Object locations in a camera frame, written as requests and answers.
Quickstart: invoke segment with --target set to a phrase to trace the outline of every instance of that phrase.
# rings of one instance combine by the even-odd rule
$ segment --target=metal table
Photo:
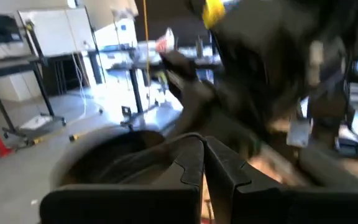
[[[136,70],[142,70],[145,73],[146,63],[128,63],[128,64],[115,64],[108,70],[128,70],[129,76],[131,77],[132,87],[134,89],[136,108],[138,113],[143,113],[142,100],[140,98],[139,93],[139,84],[137,82]],[[206,69],[206,70],[214,70],[220,67],[220,64],[217,63],[208,63],[208,62],[197,62],[196,61],[196,69]],[[149,65],[150,70],[163,70],[165,69],[163,63],[151,63]]]
[[[38,68],[38,63],[39,63],[39,59],[34,56],[19,58],[15,60],[0,60],[0,77],[7,77],[20,72],[33,71],[38,86],[40,88],[42,98],[44,99],[44,102],[48,108],[48,114],[42,113],[41,116],[50,116],[52,118],[52,121],[49,122],[48,124],[59,121],[62,122],[62,125],[65,126],[66,125],[65,118],[61,116],[56,116],[55,113],[53,112],[52,106],[49,102],[48,96],[44,88],[44,84],[42,82],[42,77],[40,74],[40,70]],[[8,137],[7,134],[9,133],[25,138],[25,140],[28,143],[36,143],[34,141],[39,136],[39,134],[35,133],[35,131],[21,130],[19,128],[16,128],[13,125],[1,99],[0,99],[0,110],[8,125],[7,128],[2,128],[2,130],[4,131],[4,136],[6,138]]]

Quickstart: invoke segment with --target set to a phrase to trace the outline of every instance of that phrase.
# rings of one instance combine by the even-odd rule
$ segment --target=table leg
[[[93,76],[94,76],[94,80],[96,81],[96,84],[102,84],[103,80],[99,69],[98,58],[96,53],[88,52],[88,57],[89,57],[89,61],[91,62]]]
[[[137,112],[143,113],[142,100],[140,98],[139,85],[136,78],[136,69],[130,69],[129,75],[131,76],[132,87],[134,89]]]
[[[56,62],[52,62],[52,63],[53,63],[53,68],[54,68],[54,72],[55,72],[56,82],[58,83],[58,85],[57,85],[57,91],[58,91],[58,94],[59,94],[59,95],[62,95],[63,93],[62,93],[62,90],[61,90],[61,88],[60,88],[60,78],[59,78],[59,76],[58,76],[59,71],[58,71],[58,68],[57,68],[57,63],[56,63]]]
[[[33,68],[34,68],[35,78],[37,79],[38,86],[40,87],[42,98],[44,98],[45,104],[47,105],[49,115],[55,116],[52,106],[50,105],[47,92],[45,91],[44,84],[42,83],[42,78],[41,78],[40,70],[38,69],[38,65],[36,63],[33,63]]]
[[[4,105],[3,105],[2,101],[1,101],[1,99],[0,99],[0,110],[1,110],[2,115],[4,116],[4,119],[5,119],[5,121],[6,121],[7,125],[8,125],[8,127],[9,127],[9,129],[10,129],[11,131],[14,131],[14,132],[15,132],[16,129],[15,129],[15,127],[13,126],[12,121],[11,121],[9,115],[8,115],[7,112],[6,112],[5,107],[4,107]]]
[[[149,87],[151,85],[151,79],[149,80],[149,76],[147,75],[147,70],[142,70],[143,74],[143,82],[145,87]]]

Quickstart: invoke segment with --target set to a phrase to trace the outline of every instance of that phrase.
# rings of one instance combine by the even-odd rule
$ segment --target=white wall
[[[138,10],[134,0],[77,0],[81,6],[85,6],[89,20],[95,30],[100,30],[114,22],[112,11],[130,11],[134,16]]]
[[[34,8],[65,7],[67,0],[0,0],[0,14],[13,14],[19,26],[22,26],[17,10]],[[0,58],[7,55],[30,54],[25,42],[0,46]],[[40,96],[40,90],[33,72],[25,72],[0,78],[0,97],[4,100],[23,101]]]
[[[120,44],[134,44],[136,45],[136,32],[135,24],[131,19],[121,19],[116,22],[118,28],[118,37]],[[125,25],[126,30],[121,30],[121,26]],[[96,37],[96,43],[99,47],[107,45],[117,45],[117,32],[114,24],[110,24],[94,33]]]

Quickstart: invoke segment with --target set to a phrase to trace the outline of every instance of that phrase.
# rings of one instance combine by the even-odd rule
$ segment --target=yellow tag
[[[166,76],[165,76],[165,73],[164,73],[163,71],[157,72],[157,77],[160,77],[160,78],[161,78],[161,81],[162,81],[165,85],[168,84],[168,80],[167,80],[167,78],[166,78]]]
[[[203,11],[205,28],[209,29],[225,15],[224,5],[221,0],[206,0]]]

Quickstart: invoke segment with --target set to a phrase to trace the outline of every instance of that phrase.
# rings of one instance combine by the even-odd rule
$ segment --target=workbench
[[[53,112],[52,106],[45,92],[40,70],[38,68],[38,63],[40,63],[39,58],[32,55],[26,57],[18,57],[14,59],[7,59],[7,60],[0,59],[0,77],[8,77],[10,75],[21,73],[21,72],[33,71],[38,86],[40,88],[42,98],[44,99],[44,102],[48,108],[48,114],[42,113],[40,115],[41,117],[51,117],[52,119],[50,122],[45,124],[45,126],[55,123],[57,121],[61,122],[62,125],[65,126],[66,125],[65,118],[61,116],[55,116],[55,113]],[[8,138],[8,134],[13,134],[15,136],[24,138],[27,144],[31,144],[34,143],[34,140],[41,135],[41,133],[38,133],[39,130],[16,128],[13,125],[12,120],[10,119],[1,99],[0,99],[0,110],[7,123],[7,128],[2,128],[2,130],[4,131],[5,138]]]
[[[221,66],[220,63],[215,62],[208,62],[204,60],[195,60],[196,69],[200,70],[215,70]],[[140,98],[139,93],[139,84],[137,82],[136,77],[136,70],[142,70],[142,73],[144,75],[144,80],[147,79],[147,72],[146,72],[146,63],[145,62],[138,62],[138,63],[122,63],[122,64],[114,64],[111,68],[107,69],[109,70],[127,70],[129,71],[129,76],[131,78],[132,87],[134,89],[135,94],[135,101],[136,101],[136,108],[138,113],[143,113],[143,106],[142,106],[142,100]],[[165,67],[162,62],[158,63],[151,63],[149,65],[150,71],[159,71],[164,70]]]

